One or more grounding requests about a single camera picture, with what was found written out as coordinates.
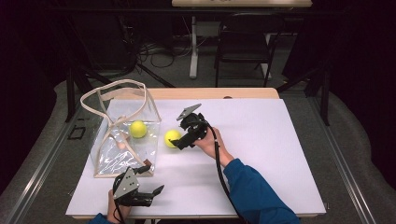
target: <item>chair leg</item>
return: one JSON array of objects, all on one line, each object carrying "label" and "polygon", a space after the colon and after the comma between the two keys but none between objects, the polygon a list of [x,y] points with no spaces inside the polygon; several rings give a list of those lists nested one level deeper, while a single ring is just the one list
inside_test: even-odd
[{"label": "chair leg", "polygon": [[215,58],[215,66],[214,66],[215,68],[218,68],[219,67],[219,59],[218,59],[218,56],[216,56],[216,58]]},{"label": "chair leg", "polygon": [[219,85],[219,63],[216,64],[216,83],[215,87]]},{"label": "chair leg", "polygon": [[267,72],[265,73],[264,77],[264,84],[262,85],[264,88],[267,87],[268,76],[270,75],[270,64],[268,64]]}]

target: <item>wrist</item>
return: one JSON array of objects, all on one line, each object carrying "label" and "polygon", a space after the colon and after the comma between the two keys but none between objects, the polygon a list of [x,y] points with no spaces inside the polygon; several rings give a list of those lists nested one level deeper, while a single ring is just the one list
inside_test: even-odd
[{"label": "wrist", "polygon": [[233,161],[234,157],[230,153],[221,153],[220,155],[220,164],[222,167],[226,167],[230,161]]},{"label": "wrist", "polygon": [[110,222],[110,223],[112,223],[112,224],[118,224],[118,223],[120,223],[118,220],[116,220],[115,218],[111,218],[111,217],[109,217],[109,216],[107,216],[107,219],[106,219],[108,222]]}]

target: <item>gray floor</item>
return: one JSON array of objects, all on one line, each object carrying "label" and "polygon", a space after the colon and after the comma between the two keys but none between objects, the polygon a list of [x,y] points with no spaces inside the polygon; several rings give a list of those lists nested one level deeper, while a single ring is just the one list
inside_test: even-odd
[{"label": "gray floor", "polygon": [[[283,84],[282,68],[289,55],[293,37],[282,37],[277,52],[269,87]],[[198,78],[190,79],[190,55],[176,57],[172,65],[157,68],[144,65],[177,87],[214,87],[214,47],[210,41],[199,48]],[[156,55],[154,65],[164,65],[171,58]],[[258,76],[260,70],[251,66],[224,66],[222,74],[237,72]],[[134,70],[120,78],[146,83],[150,88],[163,87],[145,72]],[[100,85],[95,80],[92,84]],[[221,87],[254,86],[257,81],[220,82]],[[318,185],[327,214],[303,218],[302,223],[396,223],[396,192],[382,178],[370,161],[370,143],[365,131],[347,107],[331,94],[329,119],[331,126],[323,125],[318,117],[318,101],[302,93],[304,83],[282,92],[291,119],[302,144],[304,154]],[[81,141],[67,139],[79,120],[82,109],[73,120],[66,118],[66,86],[58,85],[57,104],[45,129],[37,139],[8,188],[0,197],[0,220],[5,223],[85,223],[67,217],[64,213],[72,190],[82,172],[88,150]]]}]

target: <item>dark background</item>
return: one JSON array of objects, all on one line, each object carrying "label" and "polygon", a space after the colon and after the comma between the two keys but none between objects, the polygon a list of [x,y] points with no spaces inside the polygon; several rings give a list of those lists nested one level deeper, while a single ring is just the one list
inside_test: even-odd
[{"label": "dark background", "polygon": [[[81,6],[91,1],[67,1],[56,4]],[[137,7],[170,7],[171,1],[137,1]],[[41,11],[38,1],[1,2],[1,74],[6,98],[2,116],[6,145],[1,150],[1,188],[18,171],[23,160],[50,117],[56,94],[53,88],[66,79],[70,64]],[[95,4],[112,6],[109,1]],[[353,8],[353,17],[345,22],[307,20],[298,35],[284,70],[289,79],[317,66],[332,48],[337,31],[345,41],[331,62],[331,92],[355,114],[369,135],[372,161],[396,189],[396,9],[391,1],[313,1],[312,10]],[[64,26],[69,46],[76,59],[92,69],[122,70],[133,62],[122,44],[122,28],[114,16],[79,15]],[[140,32],[163,45],[171,44],[172,34],[184,24],[173,17],[137,18]]]}]

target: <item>person's arm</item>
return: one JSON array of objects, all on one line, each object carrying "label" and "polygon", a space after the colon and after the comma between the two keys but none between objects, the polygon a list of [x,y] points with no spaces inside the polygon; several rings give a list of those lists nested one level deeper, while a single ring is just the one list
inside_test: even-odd
[{"label": "person's arm", "polygon": [[[113,224],[120,223],[119,212],[116,211],[116,204],[113,199],[113,190],[108,191],[108,206],[107,206],[107,217],[103,216],[101,213],[97,214],[94,219],[91,219],[89,224]],[[120,205],[120,211],[122,217],[125,219],[131,212],[131,206]]]},{"label": "person's arm", "polygon": [[[214,128],[219,143],[219,160],[230,185],[230,197],[238,213],[250,223],[300,223],[299,218],[276,195],[255,169],[231,155]],[[206,137],[194,142],[204,153],[215,159],[215,139],[210,129]]]}]

